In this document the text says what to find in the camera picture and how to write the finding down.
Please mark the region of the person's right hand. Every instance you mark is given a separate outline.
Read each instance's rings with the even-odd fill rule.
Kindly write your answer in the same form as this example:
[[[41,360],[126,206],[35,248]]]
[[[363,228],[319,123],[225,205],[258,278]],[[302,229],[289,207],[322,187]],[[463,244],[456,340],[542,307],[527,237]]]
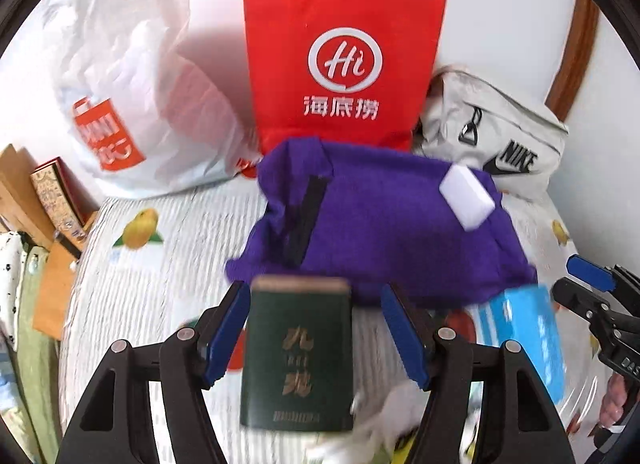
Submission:
[[[625,380],[620,374],[614,373],[608,380],[608,388],[600,406],[599,423],[602,427],[610,428],[623,417],[626,400]]]

